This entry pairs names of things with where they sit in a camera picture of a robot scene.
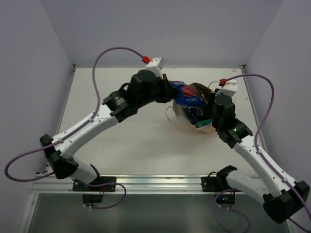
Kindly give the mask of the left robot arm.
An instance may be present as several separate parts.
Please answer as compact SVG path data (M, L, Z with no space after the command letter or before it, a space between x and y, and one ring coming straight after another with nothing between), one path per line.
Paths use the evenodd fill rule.
M57 179L73 178L89 190L101 185L100 174L94 165L74 158L74 154L101 132L135 115L139 108L151 103L167 103L177 96L166 76L158 77L148 70L140 70L131 81L112 92L96 110L68 130L40 138L54 175Z

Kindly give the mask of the blue chip snack bag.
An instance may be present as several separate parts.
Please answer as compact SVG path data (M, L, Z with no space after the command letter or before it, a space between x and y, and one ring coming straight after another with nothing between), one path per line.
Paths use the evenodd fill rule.
M169 81L170 86L177 91L174 102L181 106L198 107L205 103L195 93L194 89L181 81Z

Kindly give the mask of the brown paper bag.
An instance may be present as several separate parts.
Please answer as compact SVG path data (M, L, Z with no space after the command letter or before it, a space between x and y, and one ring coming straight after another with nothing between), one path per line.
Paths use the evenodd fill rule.
M186 84L181 81L170 81L170 86L177 91L171 108L176 119L171 123L178 122L185 126L205 134L212 134L216 130L212 126L211 109L208 105L208 98L213 91L200 84Z

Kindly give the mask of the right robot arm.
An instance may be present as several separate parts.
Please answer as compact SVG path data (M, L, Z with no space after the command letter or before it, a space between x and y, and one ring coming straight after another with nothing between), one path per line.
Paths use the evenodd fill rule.
M219 138L240 156L260 176L261 182L243 177L237 170L216 179L221 190L236 188L263 205L266 214L276 223L283 223L303 208L310 187L287 174L257 143L252 131L235 115L230 96L216 95L212 105L212 125Z

